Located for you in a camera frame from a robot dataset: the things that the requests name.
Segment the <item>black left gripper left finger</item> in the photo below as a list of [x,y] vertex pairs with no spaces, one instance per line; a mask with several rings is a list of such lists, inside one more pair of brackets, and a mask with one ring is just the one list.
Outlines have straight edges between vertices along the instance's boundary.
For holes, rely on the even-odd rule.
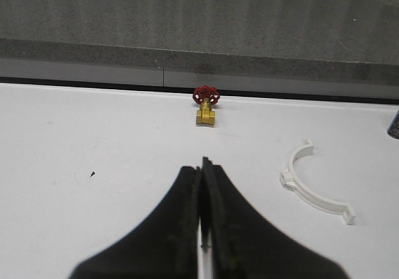
[[200,170],[182,167],[151,214],[71,278],[197,278],[199,192]]

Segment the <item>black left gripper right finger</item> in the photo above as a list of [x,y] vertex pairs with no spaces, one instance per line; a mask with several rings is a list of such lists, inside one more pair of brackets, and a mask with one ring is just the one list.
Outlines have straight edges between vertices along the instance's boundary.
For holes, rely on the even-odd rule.
[[203,158],[200,219],[211,243],[215,278],[347,278],[340,265],[268,222],[230,181]]

